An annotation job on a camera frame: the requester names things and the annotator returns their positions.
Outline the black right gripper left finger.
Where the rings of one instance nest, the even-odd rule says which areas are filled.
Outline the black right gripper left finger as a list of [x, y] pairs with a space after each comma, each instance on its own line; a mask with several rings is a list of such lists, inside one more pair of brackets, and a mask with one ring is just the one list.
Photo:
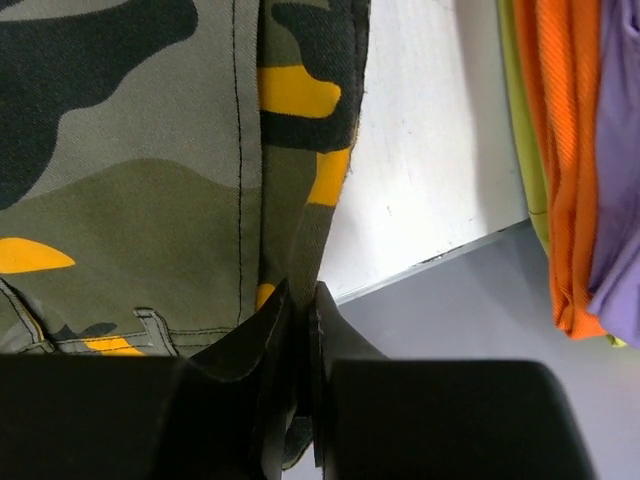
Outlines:
[[294, 362], [292, 302], [190, 357], [5, 355], [5, 479], [278, 479]]

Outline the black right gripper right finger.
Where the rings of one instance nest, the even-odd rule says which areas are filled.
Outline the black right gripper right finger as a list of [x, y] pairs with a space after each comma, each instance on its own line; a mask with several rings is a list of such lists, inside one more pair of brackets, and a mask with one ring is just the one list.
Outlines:
[[314, 456], [327, 479], [592, 479], [556, 376], [528, 360], [399, 360], [309, 310]]

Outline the camouflage yellow green trousers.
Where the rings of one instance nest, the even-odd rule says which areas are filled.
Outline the camouflage yellow green trousers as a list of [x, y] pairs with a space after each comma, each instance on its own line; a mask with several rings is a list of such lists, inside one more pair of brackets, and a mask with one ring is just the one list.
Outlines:
[[[304, 319], [356, 137], [367, 1], [5, 1], [1, 359], [193, 357]], [[283, 464], [314, 431], [303, 338]]]

